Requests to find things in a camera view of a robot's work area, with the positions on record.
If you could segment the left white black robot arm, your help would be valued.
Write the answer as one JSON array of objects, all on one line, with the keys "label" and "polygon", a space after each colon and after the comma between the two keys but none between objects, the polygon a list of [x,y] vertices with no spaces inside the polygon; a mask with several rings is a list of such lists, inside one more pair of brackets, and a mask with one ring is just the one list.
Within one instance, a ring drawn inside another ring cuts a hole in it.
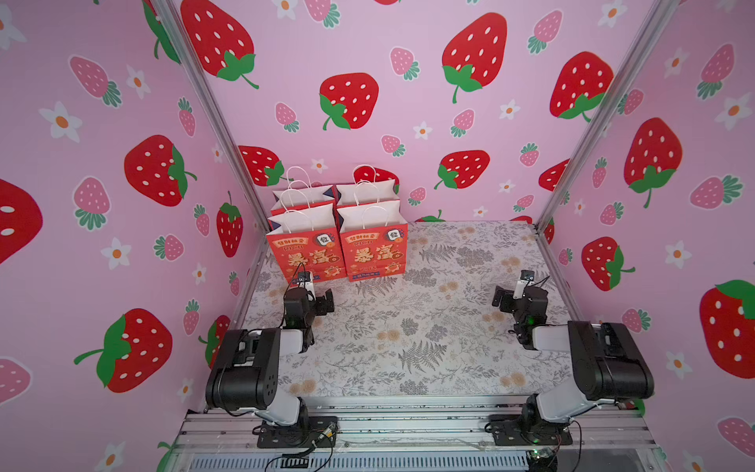
[{"label": "left white black robot arm", "polygon": [[234,416],[251,408],[277,427],[306,428],[308,411],[300,397],[278,387],[280,359],[303,354],[315,343],[315,318],[335,311],[332,291],[314,295],[306,287],[290,288],[283,297],[283,325],[261,330],[230,330],[206,383],[206,405]]}]

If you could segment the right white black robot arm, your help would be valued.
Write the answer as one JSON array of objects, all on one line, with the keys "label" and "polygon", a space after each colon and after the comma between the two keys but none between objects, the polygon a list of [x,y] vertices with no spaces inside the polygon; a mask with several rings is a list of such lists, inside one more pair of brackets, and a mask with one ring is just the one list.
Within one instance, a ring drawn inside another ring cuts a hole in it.
[{"label": "right white black robot arm", "polygon": [[493,306],[513,316],[513,333],[527,350],[570,356],[572,374],[559,385],[530,395],[509,424],[528,434],[565,427],[600,405],[647,399],[655,381],[629,329],[622,323],[548,323],[548,291],[519,280],[515,289],[497,287]]}]

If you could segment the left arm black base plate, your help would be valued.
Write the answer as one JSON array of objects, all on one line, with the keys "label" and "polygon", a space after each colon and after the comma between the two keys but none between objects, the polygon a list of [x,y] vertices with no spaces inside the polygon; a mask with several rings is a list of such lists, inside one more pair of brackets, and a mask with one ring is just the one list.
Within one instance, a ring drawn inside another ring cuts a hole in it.
[{"label": "left arm black base plate", "polygon": [[263,422],[253,428],[257,447],[275,448],[330,448],[338,432],[336,416],[316,416],[292,426],[276,426]]}]

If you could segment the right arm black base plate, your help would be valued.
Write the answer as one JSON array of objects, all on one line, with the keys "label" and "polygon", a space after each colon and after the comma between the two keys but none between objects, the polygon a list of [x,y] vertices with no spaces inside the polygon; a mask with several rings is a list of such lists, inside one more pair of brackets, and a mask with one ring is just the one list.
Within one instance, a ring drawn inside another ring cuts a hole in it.
[{"label": "right arm black base plate", "polygon": [[492,415],[484,427],[497,446],[572,446],[566,424],[536,421],[528,425],[520,415]]}]

